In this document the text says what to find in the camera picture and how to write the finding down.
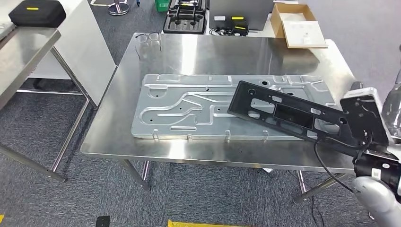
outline metal stool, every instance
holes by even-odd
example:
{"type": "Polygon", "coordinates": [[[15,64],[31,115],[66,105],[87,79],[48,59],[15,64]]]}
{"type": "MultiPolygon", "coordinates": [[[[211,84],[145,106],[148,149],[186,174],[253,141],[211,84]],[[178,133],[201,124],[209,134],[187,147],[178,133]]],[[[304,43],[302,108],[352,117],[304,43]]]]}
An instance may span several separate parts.
{"type": "Polygon", "coordinates": [[[114,0],[114,4],[109,7],[109,14],[113,16],[121,16],[127,14],[129,10],[130,6],[127,3],[114,0]]]}

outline yellow label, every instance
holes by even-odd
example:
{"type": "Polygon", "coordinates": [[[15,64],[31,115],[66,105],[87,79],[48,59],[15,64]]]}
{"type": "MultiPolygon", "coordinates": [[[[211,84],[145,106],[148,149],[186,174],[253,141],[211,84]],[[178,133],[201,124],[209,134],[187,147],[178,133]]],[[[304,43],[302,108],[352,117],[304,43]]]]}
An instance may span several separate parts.
{"type": "Polygon", "coordinates": [[[186,223],[186,222],[172,222],[171,220],[168,220],[167,227],[241,227],[241,226],[196,224],[196,223],[186,223]]]}

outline green container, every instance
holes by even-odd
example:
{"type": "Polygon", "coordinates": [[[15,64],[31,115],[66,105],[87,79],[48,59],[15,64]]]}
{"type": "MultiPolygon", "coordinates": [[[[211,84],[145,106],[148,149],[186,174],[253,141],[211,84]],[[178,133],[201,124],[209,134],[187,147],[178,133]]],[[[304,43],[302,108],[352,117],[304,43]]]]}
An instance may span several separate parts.
{"type": "Polygon", "coordinates": [[[170,0],[156,0],[156,10],[158,12],[167,12],[170,0]]]}

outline gray carpet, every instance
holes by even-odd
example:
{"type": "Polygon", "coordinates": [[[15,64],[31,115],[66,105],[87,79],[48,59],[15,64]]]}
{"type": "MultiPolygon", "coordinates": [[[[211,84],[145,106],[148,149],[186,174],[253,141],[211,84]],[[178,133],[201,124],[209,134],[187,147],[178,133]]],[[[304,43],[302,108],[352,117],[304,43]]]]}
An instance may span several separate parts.
{"type": "MultiPolygon", "coordinates": [[[[397,0],[309,1],[326,38],[333,39],[356,77],[379,88],[382,97],[399,69],[401,21],[397,0]]],[[[92,7],[107,45],[119,63],[134,32],[160,31],[164,14],[154,1],[122,17],[92,7]]],[[[29,80],[24,85],[31,86],[29,80]]],[[[44,88],[73,89],[68,82],[43,81],[44,88]]],[[[0,141],[51,166],[83,98],[17,94],[0,112],[0,141]]],[[[79,133],[61,162],[65,183],[47,179],[0,155],[0,227],[94,227],[96,217],[110,215],[112,227],[165,227],[167,219],[261,227],[313,227],[311,201],[293,205],[300,193],[295,173],[260,169],[152,163],[145,192],[117,161],[79,152],[93,117],[87,111],[79,133]]],[[[134,163],[139,169],[142,163],[134,163]]],[[[305,173],[313,186],[327,177],[305,173]]],[[[352,177],[344,180],[348,185],[352,177]]],[[[356,199],[335,185],[315,199],[327,227],[376,226],[356,199]]],[[[316,215],[318,226],[323,226],[316,215]]]]}

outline hole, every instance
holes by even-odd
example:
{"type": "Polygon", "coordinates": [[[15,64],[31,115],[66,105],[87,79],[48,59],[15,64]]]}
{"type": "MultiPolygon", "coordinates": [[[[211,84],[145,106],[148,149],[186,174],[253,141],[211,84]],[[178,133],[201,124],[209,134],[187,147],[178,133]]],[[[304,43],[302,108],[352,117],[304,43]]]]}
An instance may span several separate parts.
{"type": "Polygon", "coordinates": [[[274,125],[277,124],[277,120],[275,118],[272,118],[272,117],[267,117],[264,122],[269,123],[269,124],[274,124],[274,125]]]}
{"type": "Polygon", "coordinates": [[[251,107],[269,114],[274,112],[274,106],[275,105],[273,103],[269,103],[257,98],[252,99],[251,107]]]}
{"type": "Polygon", "coordinates": [[[261,117],[261,115],[255,111],[248,111],[248,116],[254,118],[254,119],[259,119],[261,117]]]}
{"type": "Polygon", "coordinates": [[[340,123],[341,124],[347,124],[347,120],[345,118],[340,118],[340,123]]]}
{"type": "Polygon", "coordinates": [[[296,125],[294,125],[294,124],[292,124],[292,123],[281,122],[280,125],[281,125],[282,128],[287,129],[287,130],[290,130],[290,131],[292,131],[292,132],[295,132],[295,133],[298,133],[298,134],[301,134],[301,133],[302,133],[302,128],[299,127],[299,126],[296,126],[296,125]]]}
{"type": "Polygon", "coordinates": [[[320,115],[322,112],[320,110],[315,109],[315,108],[311,108],[311,113],[320,115]]]}
{"type": "Polygon", "coordinates": [[[313,114],[286,105],[276,104],[274,116],[305,128],[312,129],[313,127],[313,114]]]}
{"type": "Polygon", "coordinates": [[[323,131],[331,135],[338,135],[340,132],[339,125],[318,118],[314,120],[314,127],[320,131],[323,131]]]}
{"type": "Polygon", "coordinates": [[[317,133],[314,132],[314,131],[309,131],[309,130],[308,130],[307,136],[308,136],[309,138],[312,138],[312,139],[317,139],[317,133]]]}
{"type": "Polygon", "coordinates": [[[281,103],[281,101],[282,101],[282,99],[280,97],[277,97],[277,96],[273,96],[272,99],[273,99],[273,101],[276,101],[278,103],[281,103]]]}
{"type": "Polygon", "coordinates": [[[248,90],[248,93],[250,94],[250,95],[254,95],[254,94],[256,94],[256,91],[255,90],[253,90],[253,89],[249,89],[248,90]]]}

